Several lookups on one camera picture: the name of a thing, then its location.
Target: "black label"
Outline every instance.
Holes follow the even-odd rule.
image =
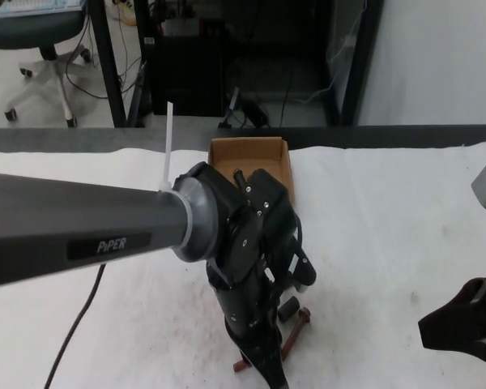
[[[102,239],[87,239],[69,242],[66,254],[69,260],[93,258],[98,255],[120,253],[127,250],[142,249],[151,243],[150,233],[119,235]]]

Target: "chair wheel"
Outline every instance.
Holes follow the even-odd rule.
[[[92,54],[90,53],[89,49],[84,49],[80,56],[86,63],[92,62]]]
[[[14,122],[18,116],[16,115],[16,109],[11,108],[10,111],[6,112],[6,119],[8,122]]]
[[[26,79],[30,79],[32,77],[32,71],[28,70],[28,69],[24,69],[23,67],[21,67],[19,69],[19,72],[25,76]]]
[[[68,128],[75,128],[78,126],[78,119],[73,116],[72,119],[68,119],[66,121],[66,125],[68,126]]]

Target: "chair base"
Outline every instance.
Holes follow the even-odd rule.
[[[7,103],[5,111],[6,119],[10,122],[16,120],[18,117],[15,109],[16,105],[24,102],[35,94],[43,97],[44,100],[51,101],[53,98],[43,87],[46,83],[52,81],[56,84],[56,88],[58,89],[59,100],[63,107],[67,125],[69,127],[76,127],[77,120],[72,113],[68,99],[66,98],[63,77],[65,77],[66,73],[84,78],[96,76],[94,72],[90,72],[85,66],[73,63],[79,55],[85,62],[90,62],[92,60],[88,49],[85,49],[83,45],[79,45],[76,50],[58,55],[54,60],[21,62],[19,64],[19,70],[23,76],[30,80]]]

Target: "piper logo text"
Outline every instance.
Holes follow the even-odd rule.
[[[127,241],[128,240],[125,237],[118,237],[117,239],[110,239],[109,241],[100,241],[96,253],[104,254],[122,250],[125,248]]]

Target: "chair seat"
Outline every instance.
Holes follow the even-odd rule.
[[[0,19],[0,49],[51,47],[78,35],[84,20],[82,11]]]

